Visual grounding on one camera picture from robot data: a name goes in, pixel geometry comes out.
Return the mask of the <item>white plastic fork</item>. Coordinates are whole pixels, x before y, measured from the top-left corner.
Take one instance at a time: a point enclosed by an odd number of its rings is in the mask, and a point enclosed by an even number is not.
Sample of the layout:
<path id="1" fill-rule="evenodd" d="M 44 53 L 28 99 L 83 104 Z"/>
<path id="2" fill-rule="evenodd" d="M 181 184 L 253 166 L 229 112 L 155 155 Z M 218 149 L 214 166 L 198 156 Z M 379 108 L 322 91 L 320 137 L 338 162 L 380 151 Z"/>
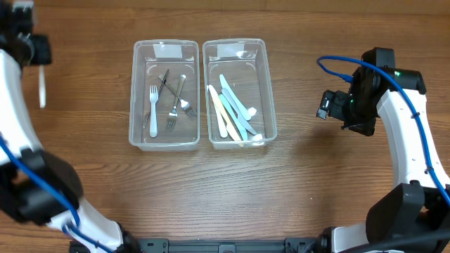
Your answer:
<path id="1" fill-rule="evenodd" d="M 46 80 L 44 65 L 39 66 L 39 107 L 46 107 Z"/>
<path id="2" fill-rule="evenodd" d="M 150 86 L 150 137 L 155 138 L 158 134 L 158 121 L 156 103 L 158 101 L 158 88 L 156 85 Z"/>

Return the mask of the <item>white plastic knife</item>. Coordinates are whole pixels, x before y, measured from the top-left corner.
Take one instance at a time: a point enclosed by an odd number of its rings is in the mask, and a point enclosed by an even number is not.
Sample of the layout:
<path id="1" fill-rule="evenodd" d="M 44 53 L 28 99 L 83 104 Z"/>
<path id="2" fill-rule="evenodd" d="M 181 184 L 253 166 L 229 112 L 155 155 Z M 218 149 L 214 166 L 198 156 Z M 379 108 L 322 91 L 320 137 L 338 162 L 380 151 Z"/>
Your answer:
<path id="1" fill-rule="evenodd" d="M 207 86 L 208 91 L 211 95 L 213 104 L 214 104 L 214 109 L 215 109 L 215 113 L 217 116 L 217 123 L 218 123 L 218 127 L 219 127 L 219 135 L 222 138 L 226 138 L 228 136 L 228 131 L 226 130 L 226 124 L 224 121 L 224 116 L 222 114 L 222 110 L 223 110 L 223 105 L 219 99 L 219 94 L 217 93 L 216 89 L 212 86 L 212 85 L 208 85 Z"/>
<path id="2" fill-rule="evenodd" d="M 256 135 L 257 132 L 252 128 L 252 126 L 248 123 L 248 121 L 246 119 L 244 119 L 242 113 L 240 112 L 240 110 L 238 109 L 238 106 L 236 105 L 236 102 L 234 101 L 234 99 L 232 99 L 229 91 L 227 89 L 223 88 L 221 90 L 221 93 L 225 96 L 227 101 L 230 103 L 231 107 L 236 111 L 237 116 L 238 116 L 238 121 L 241 123 L 241 125 L 247 131 L 249 131 L 251 134 Z"/>
<path id="3" fill-rule="evenodd" d="M 228 84 L 228 82 L 227 82 L 227 80 L 226 80 L 226 78 L 224 77 L 223 74 L 219 75 L 219 81 L 220 81 L 221 87 L 223 89 L 226 89 L 228 91 L 228 93 L 230 94 L 233 102 L 237 105 L 237 108 L 238 108 L 239 112 L 241 113 L 241 115 L 243 116 L 243 118 L 246 121 L 250 121 L 251 120 L 251 115 L 248 112 L 248 109 L 241 103 L 241 101 L 235 95 L 235 93 L 233 92 L 233 90 L 229 86 L 229 84 Z"/>

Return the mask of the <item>cream yellow plastic knife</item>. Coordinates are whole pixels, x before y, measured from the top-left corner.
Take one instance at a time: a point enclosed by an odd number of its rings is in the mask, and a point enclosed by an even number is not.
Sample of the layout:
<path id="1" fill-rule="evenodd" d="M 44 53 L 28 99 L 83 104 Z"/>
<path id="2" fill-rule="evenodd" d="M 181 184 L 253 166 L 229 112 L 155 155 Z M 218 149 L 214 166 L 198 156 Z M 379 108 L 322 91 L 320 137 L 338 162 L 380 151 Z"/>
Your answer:
<path id="1" fill-rule="evenodd" d="M 242 148 L 243 147 L 242 140 L 241 140 L 238 132 L 236 131 L 233 123 L 231 122 L 226 109 L 224 108 L 224 106 L 222 104 L 222 102 L 219 98 L 219 94 L 217 93 L 215 88 L 210 84 L 207 86 L 207 89 L 212 97 L 214 106 L 218 109 L 221 117 L 223 118 L 223 120 L 225 122 L 226 132 L 233 139 L 233 145 L 238 145 Z"/>

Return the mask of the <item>black handled metal fork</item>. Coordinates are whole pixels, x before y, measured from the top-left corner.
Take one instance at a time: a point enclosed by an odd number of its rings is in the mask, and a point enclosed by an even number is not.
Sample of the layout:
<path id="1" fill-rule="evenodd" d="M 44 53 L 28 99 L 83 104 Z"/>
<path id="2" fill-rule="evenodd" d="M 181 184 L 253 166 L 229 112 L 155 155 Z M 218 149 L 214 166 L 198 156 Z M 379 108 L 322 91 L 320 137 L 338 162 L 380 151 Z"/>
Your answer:
<path id="1" fill-rule="evenodd" d="M 162 88 L 165 85 L 166 81 L 167 81 L 167 75 L 169 74 L 169 70 L 166 71 L 166 73 L 164 73 L 164 75 L 161 78 L 161 85 L 158 89 L 158 94 L 161 94 L 162 92 Z M 150 111 L 148 111 L 144 118 L 143 118 L 143 129 L 145 129 L 148 126 L 149 123 L 149 119 L 150 119 Z"/>

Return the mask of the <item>short metal fork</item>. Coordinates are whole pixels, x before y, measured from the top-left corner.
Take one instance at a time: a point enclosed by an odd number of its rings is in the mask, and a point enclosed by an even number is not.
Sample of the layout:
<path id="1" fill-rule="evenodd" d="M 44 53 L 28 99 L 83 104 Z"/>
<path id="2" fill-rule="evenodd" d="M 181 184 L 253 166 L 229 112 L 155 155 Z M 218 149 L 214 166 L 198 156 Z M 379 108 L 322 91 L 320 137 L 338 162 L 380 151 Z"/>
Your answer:
<path id="1" fill-rule="evenodd" d="M 197 117 L 197 112 L 191 107 L 191 104 L 182 99 L 179 95 L 176 95 L 176 91 L 166 82 L 165 86 L 175 95 L 176 98 L 178 98 L 179 102 L 181 103 L 181 108 L 183 109 L 183 111 L 185 113 L 187 113 L 188 115 L 192 116 L 192 117 Z"/>

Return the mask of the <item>long metal fork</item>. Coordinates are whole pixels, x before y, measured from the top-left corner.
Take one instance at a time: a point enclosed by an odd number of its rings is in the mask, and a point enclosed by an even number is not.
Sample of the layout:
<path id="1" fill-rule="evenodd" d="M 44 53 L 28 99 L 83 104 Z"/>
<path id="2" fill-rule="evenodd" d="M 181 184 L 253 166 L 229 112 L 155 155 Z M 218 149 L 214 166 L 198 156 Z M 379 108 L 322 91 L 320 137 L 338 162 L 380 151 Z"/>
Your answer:
<path id="1" fill-rule="evenodd" d="M 176 125 L 176 120 L 178 118 L 176 107 L 179 102 L 179 96 L 181 94 L 181 91 L 182 91 L 185 81 L 186 81 L 186 75 L 181 74 L 179 77 L 179 82 L 177 84 L 177 90 L 172 92 L 175 95 L 175 99 L 174 99 L 174 104 L 172 106 L 172 110 L 169 112 L 169 116 L 167 118 L 166 130 L 172 131 L 174 129 L 174 126 Z"/>

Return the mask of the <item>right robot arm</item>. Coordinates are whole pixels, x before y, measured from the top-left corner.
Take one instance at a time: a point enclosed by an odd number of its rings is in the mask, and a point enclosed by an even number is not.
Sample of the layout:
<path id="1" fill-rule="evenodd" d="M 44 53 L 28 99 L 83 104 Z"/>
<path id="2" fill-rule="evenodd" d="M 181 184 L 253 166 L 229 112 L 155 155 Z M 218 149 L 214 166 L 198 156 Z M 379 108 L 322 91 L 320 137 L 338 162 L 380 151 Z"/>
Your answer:
<path id="1" fill-rule="evenodd" d="M 325 91 L 317 117 L 372 136 L 383 122 L 393 167 L 393 188 L 368 211 L 365 221 L 330 227 L 315 252 L 442 252 L 449 243 L 449 176 L 433 141 L 423 76 L 399 69 L 394 51 L 375 47 L 343 74 L 348 91 Z"/>

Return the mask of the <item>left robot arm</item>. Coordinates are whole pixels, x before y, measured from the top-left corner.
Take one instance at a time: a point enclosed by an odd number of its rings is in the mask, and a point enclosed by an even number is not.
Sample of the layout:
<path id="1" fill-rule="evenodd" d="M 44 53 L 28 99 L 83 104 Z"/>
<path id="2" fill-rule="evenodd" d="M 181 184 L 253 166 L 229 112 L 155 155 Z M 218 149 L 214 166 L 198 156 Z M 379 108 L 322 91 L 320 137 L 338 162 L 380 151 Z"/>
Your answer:
<path id="1" fill-rule="evenodd" d="M 85 198 L 75 169 L 46 151 L 23 97 L 23 70 L 39 68 L 39 102 L 46 105 L 44 68 L 52 63 L 45 34 L 36 34 L 33 1 L 1 2 L 1 210 L 73 239 L 71 252 L 141 252 L 138 240 Z"/>

